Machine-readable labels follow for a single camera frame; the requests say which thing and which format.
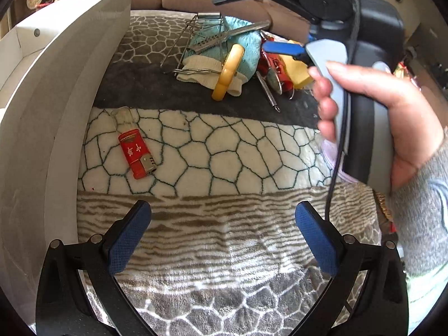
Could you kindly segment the grey sleeved right forearm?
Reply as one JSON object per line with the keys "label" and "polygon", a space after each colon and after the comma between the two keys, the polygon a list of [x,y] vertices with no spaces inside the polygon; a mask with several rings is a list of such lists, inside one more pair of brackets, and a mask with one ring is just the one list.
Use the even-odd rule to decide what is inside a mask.
{"label": "grey sleeved right forearm", "polygon": [[393,192],[389,207],[409,275],[422,276],[447,264],[447,142]]}

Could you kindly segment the person's right hand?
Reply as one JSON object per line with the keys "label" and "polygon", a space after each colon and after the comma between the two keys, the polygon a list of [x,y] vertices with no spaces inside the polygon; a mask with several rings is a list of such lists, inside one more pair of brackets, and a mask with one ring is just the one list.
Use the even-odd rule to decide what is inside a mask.
{"label": "person's right hand", "polygon": [[422,92],[410,81],[371,67],[327,62],[332,78],[349,93],[388,109],[394,144],[391,188],[409,182],[444,141],[444,129]]}

